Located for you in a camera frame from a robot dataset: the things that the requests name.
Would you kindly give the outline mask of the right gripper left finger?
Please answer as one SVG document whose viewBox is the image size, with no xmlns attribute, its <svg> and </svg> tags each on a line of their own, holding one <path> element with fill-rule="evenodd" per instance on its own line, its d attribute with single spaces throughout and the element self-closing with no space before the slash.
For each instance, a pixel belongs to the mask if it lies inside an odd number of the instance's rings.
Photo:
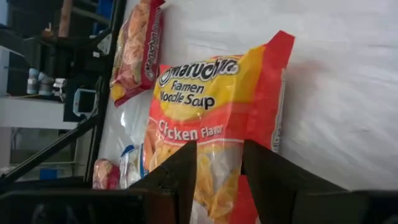
<svg viewBox="0 0 398 224">
<path fill-rule="evenodd" d="M 197 142 L 189 141 L 129 190 L 140 199 L 132 223 L 189 224 L 197 177 Z"/>
</svg>

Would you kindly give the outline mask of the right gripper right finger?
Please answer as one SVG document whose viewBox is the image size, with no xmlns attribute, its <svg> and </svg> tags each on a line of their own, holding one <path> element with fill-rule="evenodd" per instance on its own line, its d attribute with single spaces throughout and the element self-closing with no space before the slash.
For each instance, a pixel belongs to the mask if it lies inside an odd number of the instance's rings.
<svg viewBox="0 0 398 224">
<path fill-rule="evenodd" d="M 300 192 L 343 190 L 253 140 L 244 141 L 243 171 L 261 223 L 292 223 Z"/>
</svg>

